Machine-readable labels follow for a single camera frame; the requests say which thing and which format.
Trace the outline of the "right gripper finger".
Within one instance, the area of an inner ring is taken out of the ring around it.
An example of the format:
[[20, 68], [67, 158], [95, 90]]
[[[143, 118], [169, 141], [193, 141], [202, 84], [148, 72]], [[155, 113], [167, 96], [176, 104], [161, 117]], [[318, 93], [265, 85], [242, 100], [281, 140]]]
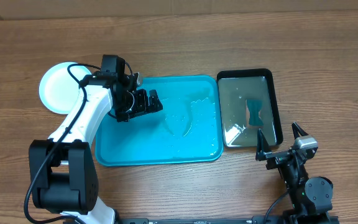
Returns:
[[293, 131], [294, 139], [308, 135], [308, 133], [304, 131], [296, 122], [291, 124], [291, 128]]
[[257, 150], [255, 155], [255, 160], [264, 161], [268, 159], [268, 156], [271, 155], [272, 151], [269, 148], [269, 144], [262, 132], [261, 129], [257, 131]]

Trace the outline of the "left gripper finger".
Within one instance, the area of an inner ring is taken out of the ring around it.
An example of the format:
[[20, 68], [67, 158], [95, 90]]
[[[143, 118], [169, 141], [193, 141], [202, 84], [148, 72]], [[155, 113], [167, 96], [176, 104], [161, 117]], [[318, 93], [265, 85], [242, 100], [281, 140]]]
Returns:
[[147, 114], [149, 111], [149, 97], [145, 89], [136, 91], [136, 114]]
[[158, 111], [163, 110], [163, 105], [161, 101], [158, 98], [158, 94], [156, 90], [150, 90], [149, 91], [149, 107], [147, 111], [149, 113], [156, 113]]

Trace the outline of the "light blue plate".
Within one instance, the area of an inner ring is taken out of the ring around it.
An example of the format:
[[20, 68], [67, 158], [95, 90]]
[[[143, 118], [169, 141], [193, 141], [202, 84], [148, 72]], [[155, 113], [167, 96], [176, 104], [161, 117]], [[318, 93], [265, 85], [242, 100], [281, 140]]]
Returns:
[[44, 106], [57, 114], [69, 114], [75, 108], [81, 90], [68, 73], [74, 62], [63, 62], [51, 67], [39, 84], [39, 97]]

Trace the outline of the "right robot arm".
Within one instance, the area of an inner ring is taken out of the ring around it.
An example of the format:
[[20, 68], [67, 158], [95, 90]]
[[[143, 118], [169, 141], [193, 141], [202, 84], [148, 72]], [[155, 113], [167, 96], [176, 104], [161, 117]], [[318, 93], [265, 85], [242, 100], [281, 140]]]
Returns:
[[[339, 223], [338, 217], [329, 214], [333, 209], [333, 183], [326, 177], [310, 178], [305, 169], [306, 161], [314, 158], [318, 150], [318, 142], [296, 122], [291, 127], [295, 141], [282, 152], [272, 152], [262, 130], [257, 131], [255, 159], [266, 161], [268, 170], [278, 170], [286, 186], [286, 191], [262, 217], [262, 223]], [[273, 208], [286, 196], [291, 200], [292, 209], [280, 216], [271, 215]]]

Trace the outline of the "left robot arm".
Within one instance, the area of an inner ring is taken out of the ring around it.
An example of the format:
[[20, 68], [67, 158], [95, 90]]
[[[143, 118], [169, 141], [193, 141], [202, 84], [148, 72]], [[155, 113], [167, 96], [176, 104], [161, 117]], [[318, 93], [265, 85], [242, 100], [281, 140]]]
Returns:
[[155, 90], [142, 89], [138, 73], [125, 73], [129, 64], [117, 55], [103, 55], [94, 73], [74, 78], [80, 92], [61, 126], [46, 140], [29, 146], [31, 183], [24, 215], [31, 223], [29, 203], [54, 213], [46, 223], [119, 223], [115, 209], [99, 197], [99, 181], [91, 144], [106, 115], [117, 122], [156, 113], [163, 105]]

